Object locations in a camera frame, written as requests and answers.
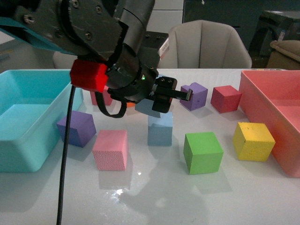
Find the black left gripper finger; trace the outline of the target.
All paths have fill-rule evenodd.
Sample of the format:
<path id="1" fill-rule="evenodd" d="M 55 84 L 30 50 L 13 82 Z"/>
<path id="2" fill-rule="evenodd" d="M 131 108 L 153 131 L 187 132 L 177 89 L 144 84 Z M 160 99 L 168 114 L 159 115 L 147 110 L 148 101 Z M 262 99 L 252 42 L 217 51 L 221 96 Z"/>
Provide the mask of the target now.
<path id="1" fill-rule="evenodd" d="M 153 85 L 150 100 L 153 100 L 152 110 L 159 113 L 167 113 L 171 107 L 173 99 L 190 101 L 193 91 L 176 90 L 177 80 L 171 77 L 158 77 Z"/>

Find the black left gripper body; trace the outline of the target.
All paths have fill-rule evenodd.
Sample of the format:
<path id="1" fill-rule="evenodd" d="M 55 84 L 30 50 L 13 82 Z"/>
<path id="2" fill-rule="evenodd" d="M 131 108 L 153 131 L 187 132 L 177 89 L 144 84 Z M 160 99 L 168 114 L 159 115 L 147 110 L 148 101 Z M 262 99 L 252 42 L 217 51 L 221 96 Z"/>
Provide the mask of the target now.
<path id="1" fill-rule="evenodd" d="M 106 72 L 106 85 L 111 89 L 112 95 L 139 102 L 150 94 L 158 75 L 157 66 L 156 50 L 142 50 L 138 56 L 123 50 L 118 60 Z"/>

